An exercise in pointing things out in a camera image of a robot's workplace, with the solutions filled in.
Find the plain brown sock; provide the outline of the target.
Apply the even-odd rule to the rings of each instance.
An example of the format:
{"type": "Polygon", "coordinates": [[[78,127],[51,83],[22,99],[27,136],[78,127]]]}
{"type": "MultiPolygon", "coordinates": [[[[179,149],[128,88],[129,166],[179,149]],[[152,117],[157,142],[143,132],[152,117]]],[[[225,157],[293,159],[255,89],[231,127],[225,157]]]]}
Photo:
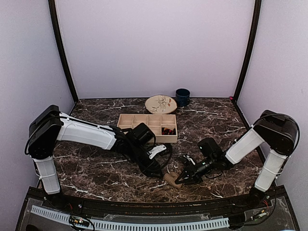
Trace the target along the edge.
{"type": "Polygon", "coordinates": [[[176,184],[175,180],[179,177],[176,172],[166,173],[163,177],[163,180],[167,182],[169,185],[173,186],[174,188],[181,189],[183,184],[176,184]]]}

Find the argyle black red orange sock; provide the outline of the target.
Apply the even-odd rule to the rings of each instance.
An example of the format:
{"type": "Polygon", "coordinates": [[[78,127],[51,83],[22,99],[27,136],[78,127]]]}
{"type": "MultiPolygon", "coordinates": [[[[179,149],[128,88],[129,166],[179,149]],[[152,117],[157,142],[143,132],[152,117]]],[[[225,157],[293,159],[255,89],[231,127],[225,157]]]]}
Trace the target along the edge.
{"type": "Polygon", "coordinates": [[[176,135],[176,129],[170,129],[170,128],[166,128],[166,127],[162,127],[162,131],[161,131],[162,135],[176,135]]]}

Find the wooden compartment tray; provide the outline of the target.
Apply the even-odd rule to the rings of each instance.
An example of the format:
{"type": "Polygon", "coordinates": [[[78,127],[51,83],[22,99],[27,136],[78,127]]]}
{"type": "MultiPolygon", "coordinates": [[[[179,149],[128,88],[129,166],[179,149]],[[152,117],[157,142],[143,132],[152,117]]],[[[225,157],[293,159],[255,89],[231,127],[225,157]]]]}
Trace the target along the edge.
{"type": "Polygon", "coordinates": [[[117,126],[121,129],[135,128],[138,124],[145,123],[155,134],[157,143],[176,143],[178,129],[176,116],[154,114],[120,114],[117,126]],[[162,127],[176,129],[176,135],[162,135],[162,127]]]}

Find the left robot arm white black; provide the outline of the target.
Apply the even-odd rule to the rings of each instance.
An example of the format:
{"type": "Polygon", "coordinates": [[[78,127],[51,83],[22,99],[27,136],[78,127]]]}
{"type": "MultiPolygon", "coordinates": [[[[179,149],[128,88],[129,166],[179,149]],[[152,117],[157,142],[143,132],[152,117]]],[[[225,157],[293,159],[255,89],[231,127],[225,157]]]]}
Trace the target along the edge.
{"type": "Polygon", "coordinates": [[[125,129],[102,126],[71,117],[57,105],[50,105],[30,124],[25,154],[33,159],[45,193],[50,195],[49,202],[63,210],[68,206],[68,199],[60,193],[53,159],[57,143],[71,141],[119,153],[136,163],[145,176],[162,178],[162,167],[145,148],[154,138],[155,134],[144,123],[125,129]]]}

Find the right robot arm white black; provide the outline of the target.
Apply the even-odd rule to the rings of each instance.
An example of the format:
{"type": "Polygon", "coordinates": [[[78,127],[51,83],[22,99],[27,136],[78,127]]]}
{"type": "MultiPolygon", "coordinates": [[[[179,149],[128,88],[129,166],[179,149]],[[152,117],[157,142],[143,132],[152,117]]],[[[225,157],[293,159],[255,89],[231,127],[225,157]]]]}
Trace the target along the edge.
{"type": "Polygon", "coordinates": [[[204,160],[195,163],[188,155],[188,165],[184,168],[176,184],[197,184],[211,170],[226,171],[240,163],[252,151],[266,145],[269,153],[252,187],[245,204],[250,209],[257,208],[264,201],[264,194],[281,174],[283,166],[293,154],[300,139],[299,124],[289,115],[265,110],[234,143],[225,151],[214,138],[204,138],[198,148],[204,160]]]}

